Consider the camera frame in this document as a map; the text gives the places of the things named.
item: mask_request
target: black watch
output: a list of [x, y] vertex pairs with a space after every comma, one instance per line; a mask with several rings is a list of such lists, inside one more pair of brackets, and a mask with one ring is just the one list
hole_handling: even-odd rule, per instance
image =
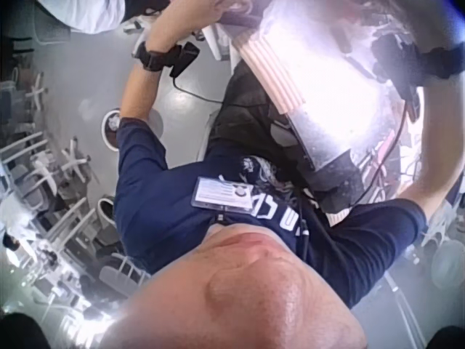
[[180, 45], [175, 45], [166, 53], [147, 51], [143, 41], [137, 48], [135, 57], [142, 62], [146, 71], [161, 71], [164, 67], [172, 67], [176, 63], [181, 50]]

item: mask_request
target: wire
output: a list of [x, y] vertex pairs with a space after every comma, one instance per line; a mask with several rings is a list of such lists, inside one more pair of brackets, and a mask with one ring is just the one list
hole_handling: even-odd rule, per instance
[[381, 171], [383, 169], [384, 163], [387, 161], [387, 159], [391, 155], [392, 151], [394, 151], [395, 147], [399, 143], [400, 136], [402, 135], [402, 131], [404, 129], [405, 120], [407, 119], [407, 111], [408, 111], [408, 103], [405, 101], [404, 111], [403, 111], [403, 114], [402, 114], [402, 121], [400, 122], [399, 131], [397, 131], [397, 134], [395, 136], [394, 142], [391, 145], [391, 148], [388, 150], [388, 152], [384, 156], [383, 161], [381, 161], [381, 163], [379, 164], [378, 169], [376, 170], [376, 172], [375, 172], [375, 174], [373, 176], [373, 179], [370, 182], [370, 185], [366, 188], [366, 190], [363, 192], [363, 194], [360, 196], [360, 198], [358, 198], [358, 200], [355, 203], [350, 205], [351, 207], [359, 204], [363, 200], [363, 198], [365, 198], [365, 196], [370, 192], [370, 190], [372, 189], [374, 183], [376, 182], [376, 178], [379, 176], [379, 174], [381, 173]]
[[[175, 89], [177, 89], [178, 91], [180, 92], [183, 92], [183, 93], [187, 93], [188, 95], [190, 96], [193, 96], [195, 98], [198, 98], [199, 100], [203, 100], [204, 102], [208, 102], [208, 103], [216, 103], [216, 104], [221, 104], [223, 105], [223, 102], [219, 101], [219, 100], [210, 100], [208, 98], [205, 98], [205, 97], [202, 97], [200, 95], [196, 95], [195, 93], [193, 92], [190, 92], [190, 91], [187, 91], [185, 89], [182, 89], [181, 87], [177, 86], [176, 85], [176, 78], [173, 78], [173, 87]], [[256, 107], [264, 107], [266, 105], [268, 105], [269, 103], [262, 103], [262, 104], [256, 104], [256, 105], [240, 105], [240, 104], [234, 104], [234, 103], [231, 103], [231, 104], [226, 104], [225, 106], [231, 106], [231, 107], [239, 107], [239, 108], [256, 108]]]

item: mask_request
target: man's hand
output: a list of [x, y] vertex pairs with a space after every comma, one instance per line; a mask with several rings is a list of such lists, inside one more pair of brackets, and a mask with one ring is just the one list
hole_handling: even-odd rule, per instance
[[153, 24], [147, 49], [168, 51], [193, 31], [217, 22], [236, 3], [241, 0], [172, 0]]

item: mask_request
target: floor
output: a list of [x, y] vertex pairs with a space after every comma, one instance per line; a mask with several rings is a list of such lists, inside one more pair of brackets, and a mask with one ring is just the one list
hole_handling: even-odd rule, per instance
[[[59, 148], [78, 138], [78, 149], [90, 155], [92, 180], [88, 187], [91, 206], [103, 195], [113, 195], [118, 179], [118, 153], [101, 137], [104, 115], [117, 108], [135, 62], [131, 56], [138, 35], [121, 30], [96, 36], [72, 34], [70, 43], [39, 47], [36, 67], [44, 72], [49, 92], [44, 98], [45, 127]], [[179, 77], [178, 85], [221, 100], [230, 77], [227, 62], [216, 61], [204, 42], [199, 58]], [[150, 113], [150, 125], [166, 147], [170, 167], [196, 159], [209, 114], [218, 105], [205, 103], [174, 90], [169, 75], [162, 76], [158, 97]]]

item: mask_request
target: navy blue shirt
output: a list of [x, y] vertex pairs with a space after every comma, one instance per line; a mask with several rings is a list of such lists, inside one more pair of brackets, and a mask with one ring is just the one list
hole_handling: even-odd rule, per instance
[[329, 228], [300, 200], [286, 175], [230, 143], [216, 144], [202, 162], [168, 169], [165, 148], [147, 124], [123, 119], [118, 130], [115, 216], [126, 253], [148, 273], [196, 248], [217, 213], [191, 205], [199, 177], [254, 185], [251, 214], [226, 213], [222, 224], [248, 223], [276, 232], [296, 252], [300, 219], [307, 222], [307, 263], [352, 307], [426, 226], [421, 208], [396, 199], [356, 206]]

